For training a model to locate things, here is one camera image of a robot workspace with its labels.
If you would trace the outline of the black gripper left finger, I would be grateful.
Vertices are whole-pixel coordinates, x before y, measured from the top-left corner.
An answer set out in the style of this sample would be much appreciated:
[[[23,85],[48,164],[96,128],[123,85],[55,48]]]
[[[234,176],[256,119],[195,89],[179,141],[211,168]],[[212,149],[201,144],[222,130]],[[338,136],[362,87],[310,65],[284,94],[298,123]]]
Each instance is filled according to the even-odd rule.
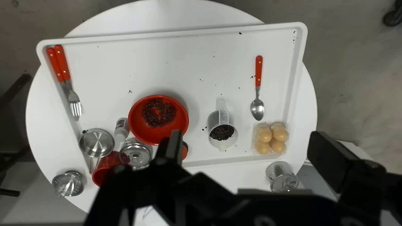
[[[205,173],[181,166],[182,134],[161,141],[145,169],[118,166],[99,188],[84,226],[135,226],[138,208],[153,207],[168,226],[227,226],[234,195]]]

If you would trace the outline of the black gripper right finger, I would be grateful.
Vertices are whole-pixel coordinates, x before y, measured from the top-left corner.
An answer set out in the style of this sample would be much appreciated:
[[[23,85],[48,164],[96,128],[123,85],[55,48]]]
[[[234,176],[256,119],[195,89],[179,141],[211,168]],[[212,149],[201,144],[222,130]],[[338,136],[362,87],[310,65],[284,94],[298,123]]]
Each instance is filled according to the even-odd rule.
[[[402,223],[402,176],[363,159],[324,132],[310,133],[308,159],[339,197],[342,226],[380,226],[382,211]]]

